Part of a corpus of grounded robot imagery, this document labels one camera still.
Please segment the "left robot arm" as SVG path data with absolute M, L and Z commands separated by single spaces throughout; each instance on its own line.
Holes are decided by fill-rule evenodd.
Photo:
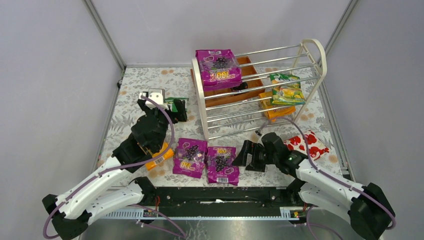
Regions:
M 149 192 L 139 178 L 121 190 L 104 195 L 116 182 L 132 175 L 148 163 L 162 158 L 170 147 L 163 148 L 167 131 L 175 139 L 174 124 L 187 120 L 186 107 L 172 112 L 159 93 L 141 95 L 137 101 L 145 113 L 131 128 L 131 133 L 106 161 L 70 190 L 48 194 L 42 199 L 49 216 L 43 226 L 46 240 L 73 240 L 98 219 L 123 207 L 143 202 Z

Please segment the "purple candy bag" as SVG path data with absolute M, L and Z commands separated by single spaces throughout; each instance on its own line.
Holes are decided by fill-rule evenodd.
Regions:
M 205 168 L 208 142 L 179 138 L 174 150 L 172 173 L 200 179 Z
M 231 49 L 198 49 L 195 57 L 204 91 L 234 88 L 242 83 L 242 70 Z
M 205 163 L 207 183 L 238 186 L 240 170 L 233 165 L 235 158 L 235 147 L 209 146 Z

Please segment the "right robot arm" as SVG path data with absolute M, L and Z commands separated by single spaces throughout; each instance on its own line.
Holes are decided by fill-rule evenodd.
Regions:
M 260 143 L 245 140 L 232 164 L 257 172 L 266 165 L 276 166 L 294 178 L 290 188 L 303 202 L 339 216 L 365 240 L 378 240 L 393 224 L 395 212 L 378 185 L 363 185 L 320 169 L 274 132 L 265 134 Z

